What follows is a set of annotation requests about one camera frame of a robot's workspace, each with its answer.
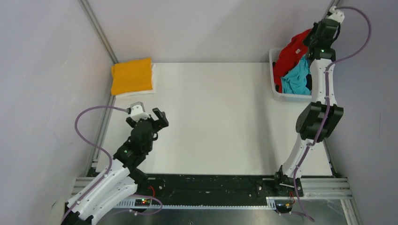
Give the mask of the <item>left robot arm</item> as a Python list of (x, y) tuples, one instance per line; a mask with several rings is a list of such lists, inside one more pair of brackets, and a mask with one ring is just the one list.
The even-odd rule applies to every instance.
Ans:
[(166, 114), (154, 108), (153, 113), (157, 116), (154, 119), (141, 102), (126, 109), (115, 106), (112, 109), (127, 113), (126, 121), (132, 128), (131, 133), (111, 155), (88, 141), (78, 128), (75, 129), (81, 139), (105, 153), (109, 163), (93, 181), (66, 201), (62, 225), (95, 225), (121, 200), (133, 194), (143, 195), (148, 189), (148, 176), (138, 166), (152, 151), (158, 132), (169, 126)]

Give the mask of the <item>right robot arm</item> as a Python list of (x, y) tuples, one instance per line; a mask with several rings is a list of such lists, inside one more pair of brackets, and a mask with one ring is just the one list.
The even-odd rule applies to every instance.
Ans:
[(322, 19), (304, 39), (308, 51), (304, 56), (312, 76), (311, 102), (298, 116), (295, 129), (298, 134), (295, 145), (274, 175), (273, 191), (278, 196), (289, 196), (297, 191), (302, 166), (315, 145), (329, 137), (342, 118), (344, 110), (337, 106), (333, 93), (333, 68), (336, 52), (331, 47), (339, 33), (341, 22)]

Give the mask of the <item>red t-shirt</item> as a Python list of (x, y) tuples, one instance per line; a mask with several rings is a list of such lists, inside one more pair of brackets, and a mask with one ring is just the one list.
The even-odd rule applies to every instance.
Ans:
[(306, 54), (307, 46), (303, 44), (303, 41), (310, 31), (311, 29), (308, 29), (295, 35), (288, 45), (281, 50), (278, 60), (273, 65), (273, 78), (277, 92), (282, 93), (281, 78), (287, 75)]

